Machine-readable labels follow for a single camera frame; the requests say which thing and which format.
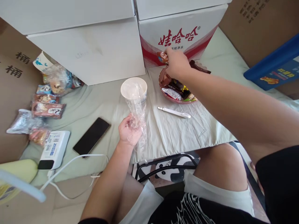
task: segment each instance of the black phone screen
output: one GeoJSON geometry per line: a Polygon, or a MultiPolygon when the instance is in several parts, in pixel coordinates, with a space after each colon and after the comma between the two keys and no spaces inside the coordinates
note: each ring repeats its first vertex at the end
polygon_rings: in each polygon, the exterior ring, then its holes
{"type": "Polygon", "coordinates": [[[80,155],[88,154],[109,127],[110,124],[98,118],[74,145],[73,149],[80,155]]]}

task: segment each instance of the red logo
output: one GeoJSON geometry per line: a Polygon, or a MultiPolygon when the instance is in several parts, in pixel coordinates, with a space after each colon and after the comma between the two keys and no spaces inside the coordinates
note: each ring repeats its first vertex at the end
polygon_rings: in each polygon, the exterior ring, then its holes
{"type": "MultiPolygon", "coordinates": [[[[188,41],[192,41],[194,36],[198,35],[196,33],[197,26],[191,31],[191,33],[187,33],[186,35],[182,34],[182,28],[180,29],[180,31],[178,32],[177,35],[174,35],[172,37],[172,42],[175,41],[176,44],[179,44],[181,42],[181,38],[185,38],[188,39],[188,41]]],[[[168,35],[165,36],[163,35],[163,39],[162,37],[160,38],[160,42],[158,43],[158,45],[164,45],[165,47],[170,46],[172,43],[170,42],[170,37],[172,36],[171,34],[171,30],[168,30],[168,35]]]]}

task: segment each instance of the wrinkled cloth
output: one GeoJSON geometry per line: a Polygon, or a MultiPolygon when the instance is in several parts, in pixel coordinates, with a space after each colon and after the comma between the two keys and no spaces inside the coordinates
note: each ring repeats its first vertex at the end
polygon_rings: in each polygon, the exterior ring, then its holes
{"type": "MultiPolygon", "coordinates": [[[[244,78],[243,73],[248,70],[248,66],[219,28],[206,48],[200,63],[214,75],[265,92],[244,78]]],[[[148,86],[145,116],[147,125],[145,159],[149,161],[236,140],[200,102],[179,105],[172,103],[162,95],[158,78],[164,67],[148,68],[146,75],[140,76],[148,86]],[[166,113],[159,110],[157,106],[188,113],[191,118],[185,119],[166,113]]],[[[119,141],[118,125],[130,112],[120,93],[124,81],[117,80],[94,86],[84,85],[61,98],[61,103],[67,104],[65,112],[60,120],[48,119],[48,124],[53,131],[67,130],[71,132],[62,166],[78,155],[72,149],[73,146],[98,117],[111,123],[111,127],[91,153],[105,154],[109,158],[112,156],[119,141]]],[[[293,101],[275,89],[265,93],[299,111],[298,100],[293,101]]],[[[38,163],[42,151],[42,147],[30,143],[21,159],[33,159],[38,163]]],[[[143,160],[142,155],[133,152],[132,164],[143,160]]],[[[54,181],[59,182],[98,173],[104,170],[106,164],[104,156],[78,158],[66,167],[54,181]]],[[[35,186],[44,184],[47,181],[47,172],[47,170],[38,171],[31,184],[35,186]]]]}

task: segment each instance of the snack bowl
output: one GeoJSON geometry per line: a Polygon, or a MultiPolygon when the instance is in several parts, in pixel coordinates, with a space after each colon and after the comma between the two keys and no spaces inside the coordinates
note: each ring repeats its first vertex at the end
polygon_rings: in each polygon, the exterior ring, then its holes
{"type": "Polygon", "coordinates": [[[177,104],[191,104],[191,103],[195,103],[195,102],[197,102],[198,100],[195,100],[195,101],[182,101],[182,100],[176,100],[176,99],[174,99],[174,98],[168,96],[165,92],[163,92],[160,80],[162,80],[163,76],[166,74],[166,69],[167,69],[167,68],[168,68],[168,66],[166,66],[165,68],[163,68],[162,71],[160,72],[160,75],[159,75],[159,86],[160,86],[160,90],[161,90],[162,94],[163,94],[168,100],[170,100],[170,101],[173,102],[173,103],[177,103],[177,104]]]}

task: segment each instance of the table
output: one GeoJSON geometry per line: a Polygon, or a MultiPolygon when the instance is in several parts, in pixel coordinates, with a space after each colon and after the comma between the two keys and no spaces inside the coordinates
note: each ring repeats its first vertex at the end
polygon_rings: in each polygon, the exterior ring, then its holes
{"type": "MultiPolygon", "coordinates": [[[[248,69],[248,66],[219,28],[216,30],[200,62],[214,75],[264,92],[243,77],[243,73],[248,69]]],[[[137,163],[144,159],[157,159],[236,140],[225,127],[210,115],[200,102],[179,105],[167,100],[160,92],[158,83],[158,76],[163,68],[164,66],[148,68],[146,75],[140,76],[148,85],[146,101],[148,139],[144,155],[133,152],[131,163],[137,163]],[[189,113],[192,118],[184,119],[165,113],[157,109],[157,106],[189,113]]],[[[94,147],[92,154],[105,154],[109,158],[112,156],[119,140],[118,125],[129,114],[125,99],[120,94],[120,87],[123,82],[124,80],[117,80],[94,86],[83,86],[62,97],[62,103],[67,104],[62,119],[48,119],[48,124],[53,130],[68,130],[71,132],[62,165],[78,155],[72,147],[97,117],[110,122],[111,127],[94,147]]],[[[277,90],[267,91],[266,94],[299,110],[298,100],[293,101],[277,90]]],[[[43,149],[40,146],[30,143],[21,159],[33,159],[38,163],[42,151],[43,149]]],[[[105,167],[106,158],[104,156],[92,156],[86,159],[78,158],[55,178],[55,182],[98,173],[103,171],[105,167]]],[[[47,172],[46,170],[38,171],[31,184],[34,186],[44,184],[47,181],[47,172]]]]}

